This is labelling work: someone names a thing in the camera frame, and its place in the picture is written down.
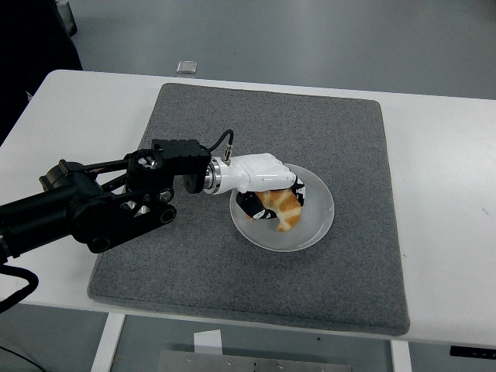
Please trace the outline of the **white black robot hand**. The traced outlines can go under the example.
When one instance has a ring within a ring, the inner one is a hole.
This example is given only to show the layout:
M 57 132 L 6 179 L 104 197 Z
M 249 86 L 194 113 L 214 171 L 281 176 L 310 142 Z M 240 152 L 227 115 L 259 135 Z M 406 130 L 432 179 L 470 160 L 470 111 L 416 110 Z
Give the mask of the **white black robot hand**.
M 235 202 L 249 219 L 279 220 L 280 232 L 295 227 L 305 202 L 305 184 L 269 153 L 212 159 L 212 186 L 220 195 L 235 190 Z

